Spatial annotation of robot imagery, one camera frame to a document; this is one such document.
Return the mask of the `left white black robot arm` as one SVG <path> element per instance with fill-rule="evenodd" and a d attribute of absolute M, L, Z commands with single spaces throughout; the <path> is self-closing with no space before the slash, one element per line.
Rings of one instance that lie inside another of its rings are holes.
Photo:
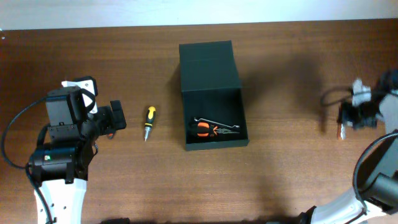
<path fill-rule="evenodd" d="M 35 188 L 38 223 L 80 223 L 88 166 L 98 153 L 96 140 L 126 128 L 121 102 L 90 109 L 83 97 L 95 94 L 78 86 L 50 91 L 45 97 L 49 124 L 38 137 L 27 173 Z"/>

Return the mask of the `orange black needle-nose pliers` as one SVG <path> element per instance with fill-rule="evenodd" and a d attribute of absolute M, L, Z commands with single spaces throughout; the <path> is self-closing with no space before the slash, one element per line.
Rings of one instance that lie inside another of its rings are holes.
<path fill-rule="evenodd" d="M 199 122 L 189 127 L 188 132 L 198 138 L 215 138 L 222 134 L 239 134 L 226 128 L 219 128 L 218 126 L 210 123 Z"/>

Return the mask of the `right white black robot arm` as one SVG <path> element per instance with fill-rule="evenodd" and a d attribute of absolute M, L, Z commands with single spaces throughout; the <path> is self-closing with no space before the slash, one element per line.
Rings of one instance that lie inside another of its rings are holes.
<path fill-rule="evenodd" d="M 348 91 L 338 100 L 339 137 L 345 138 L 346 128 L 375 128 L 380 121 L 386 133 L 360 155 L 349 190 L 301 213 L 294 223 L 366 223 L 397 213 L 397 70 L 384 73 L 373 88 L 357 79 Z"/>

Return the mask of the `orange socket bit rail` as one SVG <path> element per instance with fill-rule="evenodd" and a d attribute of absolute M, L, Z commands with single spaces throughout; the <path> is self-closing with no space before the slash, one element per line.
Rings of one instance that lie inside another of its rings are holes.
<path fill-rule="evenodd" d="M 337 137 L 338 137 L 339 140 L 346 139 L 345 126 L 342 123 L 338 123 Z"/>

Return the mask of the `silver ratchet wrench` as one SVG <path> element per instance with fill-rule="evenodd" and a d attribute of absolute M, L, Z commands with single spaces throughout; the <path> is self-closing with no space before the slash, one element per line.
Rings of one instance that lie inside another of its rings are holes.
<path fill-rule="evenodd" d="M 212 121 L 212 120 L 205 119 L 205 118 L 193 118 L 193 120 L 196 121 L 196 122 L 204 121 L 204 122 L 207 122 L 207 123 L 217 124 L 217 125 L 220 125 L 220 126 L 225 126 L 227 128 L 240 128 L 240 125 L 236 125 L 235 124 L 235 125 L 230 126 L 230 125 L 227 125 L 227 124 L 219 123 L 219 122 Z"/>

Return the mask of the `yellow black screwdriver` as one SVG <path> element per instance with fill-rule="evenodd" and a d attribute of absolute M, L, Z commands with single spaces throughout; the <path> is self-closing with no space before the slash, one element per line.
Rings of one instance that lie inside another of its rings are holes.
<path fill-rule="evenodd" d="M 150 106 L 147 109 L 147 113 L 146 113 L 146 121 L 144 123 L 144 140 L 147 141 L 149 136 L 150 136 L 150 132 L 152 131 L 153 128 L 153 124 L 155 121 L 155 115 L 156 115 L 156 108 L 154 106 Z"/>

